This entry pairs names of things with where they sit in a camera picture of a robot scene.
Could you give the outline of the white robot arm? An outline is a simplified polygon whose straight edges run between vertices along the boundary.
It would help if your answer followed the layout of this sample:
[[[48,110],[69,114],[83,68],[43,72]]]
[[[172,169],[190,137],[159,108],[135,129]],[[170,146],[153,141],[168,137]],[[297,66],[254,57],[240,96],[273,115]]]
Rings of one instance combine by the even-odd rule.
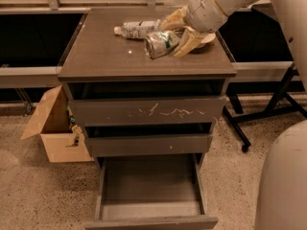
[[[190,0],[162,20],[162,30],[184,30],[173,56],[181,58],[218,31],[227,18],[259,0]],[[307,87],[307,0],[270,0],[287,39],[293,64],[290,72]],[[272,143],[259,184],[254,230],[307,230],[307,121],[290,126]]]

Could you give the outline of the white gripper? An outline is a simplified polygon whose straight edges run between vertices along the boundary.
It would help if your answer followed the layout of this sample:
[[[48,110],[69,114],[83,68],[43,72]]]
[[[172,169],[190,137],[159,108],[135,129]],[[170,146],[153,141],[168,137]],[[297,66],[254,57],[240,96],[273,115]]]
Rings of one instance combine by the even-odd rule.
[[[187,7],[163,18],[159,30],[171,31],[185,27],[178,46],[172,52],[173,57],[181,58],[196,49],[208,33],[218,31],[226,21],[227,15],[216,0],[190,0]]]

